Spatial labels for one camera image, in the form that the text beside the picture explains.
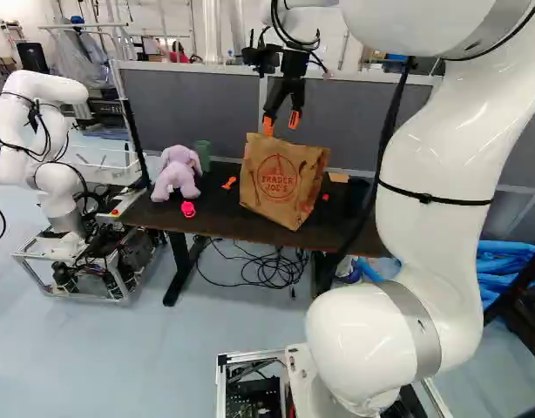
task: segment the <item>paper bag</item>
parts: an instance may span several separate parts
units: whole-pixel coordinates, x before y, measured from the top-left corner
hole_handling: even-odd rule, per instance
[[[296,231],[314,209],[329,149],[248,133],[240,204]]]

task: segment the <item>cubicle divider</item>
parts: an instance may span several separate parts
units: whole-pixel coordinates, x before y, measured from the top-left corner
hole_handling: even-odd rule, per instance
[[[120,62],[120,75],[144,150],[193,146],[207,139],[217,158],[242,158],[246,134],[261,126],[274,76],[260,80],[247,67]],[[398,76],[378,71],[308,73],[299,127],[287,128],[290,103],[279,113],[275,136],[327,146],[331,170],[371,177],[377,142]],[[441,78],[410,76],[398,123],[420,110]],[[535,118],[515,146],[500,179],[484,238],[535,242]]]

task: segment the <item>elephant ear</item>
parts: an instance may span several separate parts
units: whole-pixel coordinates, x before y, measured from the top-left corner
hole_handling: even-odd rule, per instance
[[[171,148],[166,148],[161,153],[161,171],[165,170],[166,167],[169,165],[169,150]]]
[[[190,161],[192,161],[194,170],[201,176],[201,164],[200,164],[200,156],[196,151],[189,150],[188,151],[188,157],[190,158]]]

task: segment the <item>floor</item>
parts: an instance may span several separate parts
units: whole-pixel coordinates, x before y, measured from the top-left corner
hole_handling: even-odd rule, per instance
[[[214,417],[216,354],[304,341],[308,274],[296,300],[286,290],[213,287],[196,274],[167,309],[176,268],[168,248],[131,307],[43,297],[10,258],[46,226],[36,204],[33,192],[0,186],[9,223],[0,241],[0,418]],[[211,248],[200,265],[213,280],[240,277],[239,262]],[[535,359],[499,323],[473,360],[435,381],[456,417],[509,418],[535,405]]]

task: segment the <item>purple stuffed animal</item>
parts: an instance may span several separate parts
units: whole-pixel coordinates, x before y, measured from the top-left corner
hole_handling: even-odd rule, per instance
[[[202,174],[197,152],[183,145],[171,146],[161,154],[161,163],[163,168],[155,182],[152,201],[169,200],[173,189],[180,189],[185,199],[196,199],[200,196],[200,190],[194,183],[194,171],[200,176]]]

